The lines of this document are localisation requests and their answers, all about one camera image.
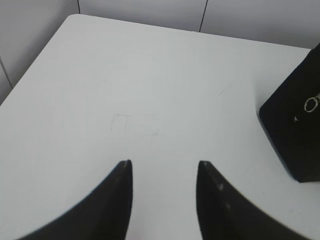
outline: black block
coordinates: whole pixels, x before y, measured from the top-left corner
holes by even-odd
[[[320,181],[319,94],[320,45],[310,51],[259,111],[269,139],[299,182]]]

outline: pencil mark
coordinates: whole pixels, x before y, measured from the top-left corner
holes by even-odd
[[[228,88],[230,88],[233,83],[234,83],[234,81],[230,81],[230,82],[222,89],[222,91],[219,93],[218,97],[220,97]]]
[[[126,117],[125,129],[127,129],[128,122],[129,122],[129,118],[132,117],[132,116],[131,116],[131,115],[128,115],[128,114],[116,113],[116,114],[113,115],[110,131],[113,130],[114,125],[115,125],[116,118],[119,118],[119,117]]]

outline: white tabletop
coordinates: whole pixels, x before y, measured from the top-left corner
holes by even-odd
[[[128,240],[201,240],[199,160],[320,239],[320,184],[286,172],[257,117],[308,49],[67,18],[0,107],[0,239],[60,216],[133,163]]]

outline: silver ring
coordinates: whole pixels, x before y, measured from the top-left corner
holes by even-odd
[[[311,109],[311,110],[307,110],[307,106],[308,106],[308,103],[309,101],[313,100],[315,102],[315,105],[314,107]],[[312,113],[319,105],[319,100],[317,97],[310,97],[307,101],[305,101],[304,103],[304,110],[307,112],[307,113]]]

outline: white wall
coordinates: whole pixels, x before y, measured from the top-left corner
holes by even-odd
[[[79,0],[81,14],[199,31],[206,0]]]
[[[320,0],[208,0],[201,32],[313,48]]]
[[[77,0],[0,0],[0,57],[13,85],[65,18],[76,13]]]

